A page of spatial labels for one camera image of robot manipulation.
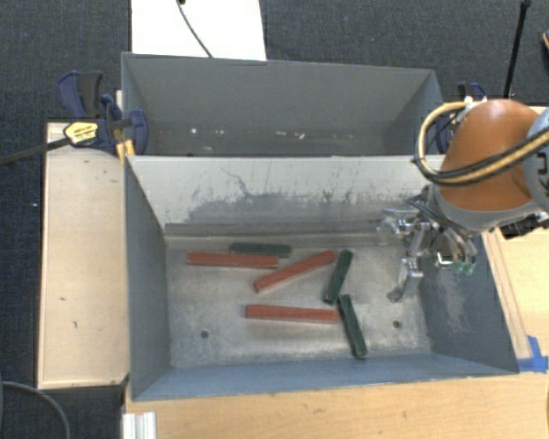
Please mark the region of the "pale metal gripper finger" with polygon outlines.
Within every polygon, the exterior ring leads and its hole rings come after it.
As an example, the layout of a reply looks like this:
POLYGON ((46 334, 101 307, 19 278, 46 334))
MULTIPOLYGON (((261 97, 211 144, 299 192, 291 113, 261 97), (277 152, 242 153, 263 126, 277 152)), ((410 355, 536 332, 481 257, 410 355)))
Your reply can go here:
POLYGON ((424 275, 424 272, 419 266, 418 251, 409 248, 400 261, 396 285, 387 294, 389 301, 392 303, 399 303, 405 299, 413 298, 417 294, 424 275))
POLYGON ((397 241, 410 244, 418 233, 420 213, 412 209, 384 209, 376 227, 377 241, 388 245, 397 241))

